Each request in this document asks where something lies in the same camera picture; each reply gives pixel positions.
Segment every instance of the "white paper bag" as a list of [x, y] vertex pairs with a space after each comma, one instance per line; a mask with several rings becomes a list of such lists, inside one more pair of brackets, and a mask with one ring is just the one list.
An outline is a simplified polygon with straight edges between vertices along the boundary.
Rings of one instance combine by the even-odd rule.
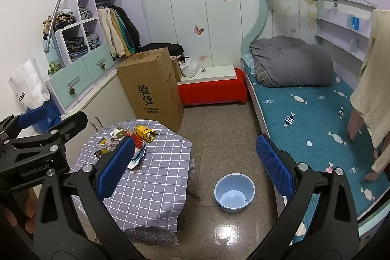
[[185, 77], [194, 77], [199, 70], [199, 65], [191, 58], [186, 58], [186, 63], [180, 62], [180, 69]]
[[36, 109], [41, 107], [44, 101], [50, 100], [50, 93], [34, 59], [19, 65], [9, 78], [8, 84], [25, 109]]

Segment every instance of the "mint green drawer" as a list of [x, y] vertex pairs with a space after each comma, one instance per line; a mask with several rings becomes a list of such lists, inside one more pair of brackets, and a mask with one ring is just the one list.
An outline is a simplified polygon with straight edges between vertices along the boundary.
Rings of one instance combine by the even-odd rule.
[[[83, 59], [80, 58], [54, 75], [50, 79], [50, 83], [61, 104], [67, 107], [78, 94], [92, 83], [92, 80]], [[75, 89], [74, 94], [71, 94], [71, 88]]]
[[92, 81], [95, 81], [105, 70], [114, 65], [110, 49], [105, 43], [83, 56], [85, 66]]

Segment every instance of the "red butterfly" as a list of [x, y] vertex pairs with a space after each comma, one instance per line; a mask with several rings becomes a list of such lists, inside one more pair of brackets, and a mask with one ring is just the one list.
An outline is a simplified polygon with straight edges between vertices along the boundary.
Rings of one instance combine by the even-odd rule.
[[204, 29], [198, 29], [198, 26], [195, 25], [194, 33], [197, 33], [198, 36], [200, 36], [202, 34], [202, 32], [204, 32]]

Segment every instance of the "tile floor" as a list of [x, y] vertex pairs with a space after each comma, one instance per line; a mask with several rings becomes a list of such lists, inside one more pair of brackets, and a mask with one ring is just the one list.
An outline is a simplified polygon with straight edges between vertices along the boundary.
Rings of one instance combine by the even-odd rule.
[[[187, 197], [178, 246], [135, 246], [147, 259], [245, 259], [277, 219], [272, 182], [255, 151], [260, 127], [251, 101], [185, 108], [178, 134], [192, 141], [197, 169], [188, 188], [203, 201]], [[215, 184], [229, 173], [246, 174], [256, 187], [252, 203], [238, 213], [223, 211], [214, 199]]]

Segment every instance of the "round table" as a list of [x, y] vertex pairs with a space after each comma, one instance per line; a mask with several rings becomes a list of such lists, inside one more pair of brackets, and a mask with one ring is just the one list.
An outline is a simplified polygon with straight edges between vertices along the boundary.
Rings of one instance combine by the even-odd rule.
[[[87, 163], [95, 164], [96, 143], [118, 126], [132, 129], [141, 125], [157, 132], [148, 143], [144, 158], [126, 170], [114, 193], [104, 204], [120, 229], [132, 241], [175, 245], [177, 217], [186, 200], [192, 143], [153, 120], [128, 120], [94, 134], [76, 158], [71, 172]], [[73, 200], [85, 214], [78, 196]]]

